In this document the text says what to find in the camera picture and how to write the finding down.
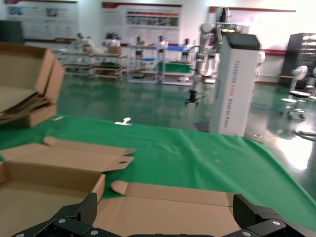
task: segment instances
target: cardboard flap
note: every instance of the cardboard flap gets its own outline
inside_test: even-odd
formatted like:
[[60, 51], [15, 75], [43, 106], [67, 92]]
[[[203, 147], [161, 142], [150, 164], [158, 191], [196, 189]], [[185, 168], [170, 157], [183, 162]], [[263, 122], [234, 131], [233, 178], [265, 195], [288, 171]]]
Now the cardboard flap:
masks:
[[82, 143], [82, 142], [72, 142], [72, 141], [66, 141], [66, 140], [59, 140], [54, 137], [45, 137], [44, 143], [47, 144], [48, 146], [55, 147], [55, 148], [75, 149], [75, 150], [80, 150], [80, 151], [97, 152], [97, 153], [104, 153], [104, 154], [116, 155], [116, 156], [127, 156], [135, 152], [135, 149], [95, 145], [95, 144]]
[[234, 197], [234, 193], [127, 183], [125, 181], [115, 181], [111, 184], [111, 188], [114, 192], [128, 197], [192, 202], [226, 207], [233, 206]]
[[34, 93], [34, 90], [0, 86], [0, 113], [18, 105]]
[[140, 197], [101, 200], [93, 226], [122, 237], [157, 233], [225, 236], [239, 230], [229, 207]]
[[13, 160], [19, 157], [35, 154], [40, 151], [46, 150], [48, 147], [45, 145], [31, 143], [19, 147], [14, 147], [0, 151], [0, 155], [5, 160]]
[[110, 171], [112, 167], [115, 169], [127, 167], [133, 158], [125, 158], [127, 159], [102, 153], [50, 147], [36, 153], [15, 158], [13, 162], [104, 172]]
[[127, 190], [128, 182], [116, 180], [113, 183], [111, 183], [111, 189], [121, 195], [125, 195], [125, 192]]

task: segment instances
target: open cardboard box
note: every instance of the open cardboard box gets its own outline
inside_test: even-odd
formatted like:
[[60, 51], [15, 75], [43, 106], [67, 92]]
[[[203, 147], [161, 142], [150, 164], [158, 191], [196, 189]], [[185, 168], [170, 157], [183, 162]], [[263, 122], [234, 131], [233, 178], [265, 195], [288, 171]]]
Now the open cardboard box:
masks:
[[233, 193], [115, 181], [125, 195], [104, 199], [93, 224], [116, 235], [224, 236], [239, 230], [233, 217]]
[[0, 151], [0, 236], [11, 237], [50, 219], [90, 193], [100, 200], [104, 171], [126, 168], [133, 149], [44, 139]]
[[[16, 111], [0, 124], [15, 120], [14, 125], [31, 127], [56, 115], [65, 70], [50, 49], [0, 42], [0, 70], [0, 114], [12, 108]], [[35, 100], [23, 103], [30, 98]]]

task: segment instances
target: stack of cardboard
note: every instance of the stack of cardboard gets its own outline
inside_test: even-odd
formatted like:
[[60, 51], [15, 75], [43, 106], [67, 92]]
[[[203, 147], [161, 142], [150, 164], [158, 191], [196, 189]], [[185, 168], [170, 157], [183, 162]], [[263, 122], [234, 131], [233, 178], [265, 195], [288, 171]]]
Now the stack of cardboard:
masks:
[[32, 127], [56, 115], [65, 70], [45, 48], [0, 42], [0, 124]]

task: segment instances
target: poster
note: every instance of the poster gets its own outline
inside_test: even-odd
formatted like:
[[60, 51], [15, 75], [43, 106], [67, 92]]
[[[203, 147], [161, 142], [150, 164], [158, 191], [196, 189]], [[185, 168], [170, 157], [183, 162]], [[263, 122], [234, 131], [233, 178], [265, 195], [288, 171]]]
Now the poster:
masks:
[[136, 41], [138, 36], [149, 43], [164, 36], [169, 45], [178, 44], [181, 5], [103, 2], [103, 40], [116, 33], [121, 44]]
[[[210, 7], [208, 22], [214, 22], [217, 7]], [[258, 37], [267, 55], [285, 55], [291, 34], [296, 33], [295, 10], [273, 10], [229, 7], [229, 23], [249, 27], [249, 34]]]
[[78, 33], [77, 1], [4, 0], [7, 20], [21, 21], [27, 41], [71, 43]]

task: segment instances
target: green mat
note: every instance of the green mat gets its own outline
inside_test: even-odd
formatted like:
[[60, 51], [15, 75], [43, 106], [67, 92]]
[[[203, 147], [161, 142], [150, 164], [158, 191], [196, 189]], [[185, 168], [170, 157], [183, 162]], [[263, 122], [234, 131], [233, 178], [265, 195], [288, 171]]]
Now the green mat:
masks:
[[216, 134], [111, 121], [64, 117], [32, 129], [0, 128], [0, 149], [44, 136], [135, 148], [126, 170], [108, 172], [103, 198], [114, 197], [108, 185], [117, 179], [185, 188], [238, 192], [257, 205], [273, 208], [289, 221], [316, 231], [316, 203], [264, 146]]
[[[158, 62], [157, 66], [158, 71], [162, 72], [162, 62]], [[175, 64], [175, 63], [166, 63], [166, 72], [170, 73], [190, 73], [192, 71], [189, 65], [185, 64]]]

